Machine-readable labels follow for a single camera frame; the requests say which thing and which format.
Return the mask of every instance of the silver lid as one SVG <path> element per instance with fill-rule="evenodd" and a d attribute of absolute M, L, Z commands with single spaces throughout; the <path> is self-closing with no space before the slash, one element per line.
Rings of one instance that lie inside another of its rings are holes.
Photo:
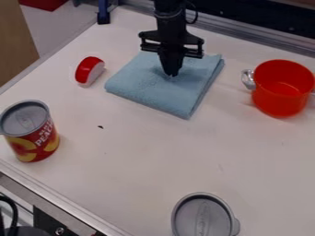
<path fill-rule="evenodd" d="M 197 193 L 187 195 L 172 213 L 175 236 L 235 236 L 239 221 L 228 205 L 214 195 Z"/>
<path fill-rule="evenodd" d="M 8 136 L 25 136 L 47 121 L 49 111 L 41 101 L 26 100 L 7 108 L 0 117 L 0 133 Z"/>

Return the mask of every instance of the metal frame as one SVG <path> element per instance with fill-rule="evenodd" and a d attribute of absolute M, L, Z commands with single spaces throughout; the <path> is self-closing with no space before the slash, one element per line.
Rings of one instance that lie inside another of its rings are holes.
<path fill-rule="evenodd" d="M 153 16 L 153 2 L 148 0 L 121 0 L 122 5 L 130 9 Z M 187 18 L 194 18 L 194 11 L 187 11 Z M 199 14 L 199 19 L 194 25 L 197 28 L 211 30 L 213 32 L 226 34 L 246 41 L 254 41 L 260 44 L 283 49 L 293 53 L 304 54 L 315 57 L 315 40 L 251 24 L 239 22 L 232 19 L 221 18 L 205 13 Z"/>

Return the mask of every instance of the white table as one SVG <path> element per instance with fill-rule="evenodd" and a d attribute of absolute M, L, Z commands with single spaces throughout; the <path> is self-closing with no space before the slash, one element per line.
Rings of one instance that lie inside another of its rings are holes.
<path fill-rule="evenodd" d="M 240 71 L 274 58 L 314 69 L 315 60 L 190 29 L 227 65 L 184 121 L 103 89 L 138 53 L 137 33 L 155 26 L 151 17 L 118 8 L 112 24 L 94 25 L 1 95 L 1 111 L 20 100 L 46 102 L 62 137 L 53 156 L 33 164 L 16 160 L 1 137 L 2 168 L 134 236 L 170 236 L 172 208 L 199 191 L 230 204 L 240 235 L 314 235 L 315 108 L 271 118 L 251 105 Z M 73 71 L 87 55 L 104 59 L 107 71 L 80 88 Z"/>

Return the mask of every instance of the blue towel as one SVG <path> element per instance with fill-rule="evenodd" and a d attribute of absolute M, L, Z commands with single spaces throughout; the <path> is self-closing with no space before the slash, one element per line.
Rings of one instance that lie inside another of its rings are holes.
<path fill-rule="evenodd" d="M 156 53 L 141 52 L 106 82 L 105 89 L 188 120 L 223 66 L 221 55 L 185 58 L 179 75 L 169 77 Z"/>

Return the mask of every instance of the black cable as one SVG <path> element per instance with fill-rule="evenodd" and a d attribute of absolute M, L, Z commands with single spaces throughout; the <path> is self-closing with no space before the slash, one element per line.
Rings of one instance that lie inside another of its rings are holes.
<path fill-rule="evenodd" d="M 4 218 L 2 216 L 2 208 L 0 207 L 0 236 L 5 236 Z"/>
<path fill-rule="evenodd" d="M 189 24 L 189 25 L 192 25 L 192 24 L 194 24 L 194 23 L 197 22 L 197 20 L 198 20 L 198 18 L 199 18 L 199 12 L 198 12 L 198 10 L 197 10 L 196 5 L 193 4 L 191 1 L 186 0 L 186 4 L 190 5 L 190 6 L 195 10 L 194 19 L 193 19 L 192 21 L 188 21 L 188 20 L 186 19 L 186 23 Z"/>
<path fill-rule="evenodd" d="M 0 195 L 0 201 L 8 203 L 12 208 L 12 221 L 11 221 L 10 231 L 7 234 L 7 236 L 17 236 L 17 234 L 18 234 L 18 227 L 17 227 L 17 225 L 18 225 L 18 208 L 16 206 L 16 203 L 12 199 L 10 199 L 6 196 L 3 196 L 3 195 Z"/>

